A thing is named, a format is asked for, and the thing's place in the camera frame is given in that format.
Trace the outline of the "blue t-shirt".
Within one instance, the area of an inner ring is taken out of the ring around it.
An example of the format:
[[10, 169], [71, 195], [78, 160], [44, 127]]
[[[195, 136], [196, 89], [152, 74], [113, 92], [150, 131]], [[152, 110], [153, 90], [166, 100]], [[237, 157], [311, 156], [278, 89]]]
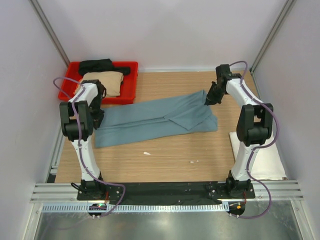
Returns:
[[218, 119], [204, 90], [104, 109], [95, 147], [118, 146], [197, 132], [216, 132]]

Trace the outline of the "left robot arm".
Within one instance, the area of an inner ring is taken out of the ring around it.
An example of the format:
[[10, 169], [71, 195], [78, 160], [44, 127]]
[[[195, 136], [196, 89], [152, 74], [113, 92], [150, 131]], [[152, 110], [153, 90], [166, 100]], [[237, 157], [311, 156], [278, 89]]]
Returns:
[[98, 79], [76, 81], [80, 90], [69, 101], [59, 104], [62, 134], [75, 149], [81, 169], [81, 181], [71, 185], [78, 190], [78, 198], [101, 200], [106, 194], [101, 171], [92, 147], [92, 135], [104, 118], [102, 99], [107, 90]]

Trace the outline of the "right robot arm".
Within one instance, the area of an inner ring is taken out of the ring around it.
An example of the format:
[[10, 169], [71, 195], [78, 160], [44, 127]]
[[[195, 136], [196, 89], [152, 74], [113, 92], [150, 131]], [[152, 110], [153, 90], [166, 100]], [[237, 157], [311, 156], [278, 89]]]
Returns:
[[244, 76], [232, 73], [229, 64], [217, 66], [215, 72], [216, 81], [212, 82], [205, 105], [221, 104], [224, 95], [231, 95], [241, 111], [236, 126], [239, 149], [235, 164], [225, 183], [219, 183], [214, 190], [222, 191], [222, 196], [241, 198], [250, 191], [251, 169], [258, 151], [272, 135], [273, 105], [257, 100]]

